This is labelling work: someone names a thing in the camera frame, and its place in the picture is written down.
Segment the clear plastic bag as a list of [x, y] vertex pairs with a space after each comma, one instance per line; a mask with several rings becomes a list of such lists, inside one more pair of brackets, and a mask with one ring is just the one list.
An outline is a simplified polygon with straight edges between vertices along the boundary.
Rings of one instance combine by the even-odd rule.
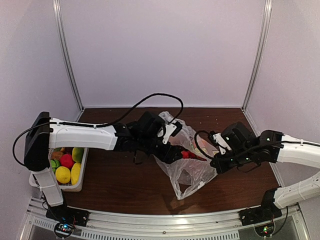
[[194, 138], [196, 131], [185, 121], [181, 119], [177, 121], [182, 124], [182, 130], [176, 136], [169, 138], [171, 145], [181, 146], [206, 159], [206, 161], [179, 159], [171, 164], [155, 159], [159, 167], [169, 177], [176, 198], [183, 200], [193, 195], [218, 175], [217, 170], [210, 166], [211, 160], [205, 157], [197, 146], [211, 157], [218, 153], [218, 150], [200, 136]]

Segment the yellow green fruit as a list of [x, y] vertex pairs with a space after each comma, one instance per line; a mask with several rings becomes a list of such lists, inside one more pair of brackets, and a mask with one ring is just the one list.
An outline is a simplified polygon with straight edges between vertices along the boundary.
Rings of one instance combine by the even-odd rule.
[[72, 156], [72, 160], [75, 163], [80, 163], [80, 164], [82, 163], [84, 150], [85, 149], [83, 147], [74, 147], [72, 149], [71, 156]]

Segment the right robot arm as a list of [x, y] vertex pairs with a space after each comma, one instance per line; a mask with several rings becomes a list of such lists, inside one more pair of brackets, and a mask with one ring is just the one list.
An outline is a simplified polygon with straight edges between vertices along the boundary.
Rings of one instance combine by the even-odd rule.
[[[228, 126], [223, 132], [208, 133], [210, 142], [219, 152], [210, 165], [218, 174], [249, 163], [257, 167], [263, 162], [292, 163], [313, 168], [320, 167], [320, 145], [294, 138], [280, 131], [265, 130], [259, 136], [241, 122]], [[320, 174], [287, 187], [265, 192], [261, 206], [256, 210], [259, 220], [268, 220], [277, 210], [320, 195]]]

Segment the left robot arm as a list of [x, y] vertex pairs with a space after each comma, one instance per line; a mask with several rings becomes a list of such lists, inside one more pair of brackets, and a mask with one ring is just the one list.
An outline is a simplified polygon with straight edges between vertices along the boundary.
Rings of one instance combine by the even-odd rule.
[[25, 167], [32, 172], [52, 213], [61, 222], [72, 218], [72, 211], [64, 204], [63, 192], [51, 170], [50, 156], [56, 149], [83, 148], [115, 152], [140, 151], [171, 164], [182, 158], [181, 150], [170, 144], [183, 126], [176, 120], [164, 120], [152, 112], [145, 112], [130, 123], [81, 123], [62, 121], [41, 112], [25, 137]]

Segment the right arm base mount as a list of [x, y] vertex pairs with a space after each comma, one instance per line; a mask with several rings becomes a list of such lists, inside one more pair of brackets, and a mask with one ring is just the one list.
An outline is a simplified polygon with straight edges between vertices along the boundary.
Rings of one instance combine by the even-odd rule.
[[260, 206], [248, 207], [238, 212], [242, 226], [271, 221], [282, 216], [282, 211], [275, 205], [275, 192], [277, 188], [267, 190]]

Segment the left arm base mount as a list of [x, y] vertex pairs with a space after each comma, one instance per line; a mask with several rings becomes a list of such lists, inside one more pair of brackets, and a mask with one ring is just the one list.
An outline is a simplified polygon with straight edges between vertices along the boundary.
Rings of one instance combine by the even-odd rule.
[[77, 209], [69, 207], [66, 204], [58, 206], [50, 206], [47, 204], [46, 217], [49, 219], [56, 220], [60, 223], [68, 224], [71, 226], [86, 227], [89, 212], [87, 210]]

